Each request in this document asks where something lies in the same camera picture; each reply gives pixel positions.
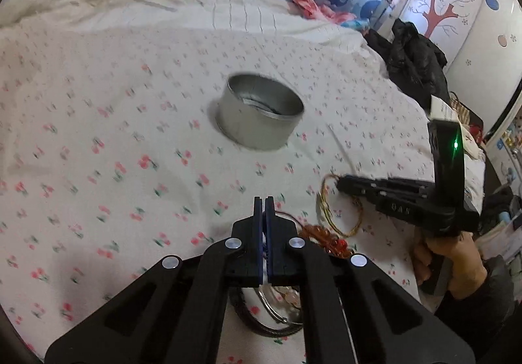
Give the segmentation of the right hand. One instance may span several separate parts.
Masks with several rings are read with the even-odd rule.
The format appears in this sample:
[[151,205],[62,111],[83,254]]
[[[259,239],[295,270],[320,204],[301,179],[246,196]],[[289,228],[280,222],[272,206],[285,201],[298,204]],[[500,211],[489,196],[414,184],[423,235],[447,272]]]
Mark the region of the right hand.
[[448,290],[455,299],[471,296],[485,283],[487,269],[470,232],[462,231],[456,238],[424,238],[421,234],[416,235],[410,257],[418,285],[431,277],[429,265],[435,254],[452,262]]

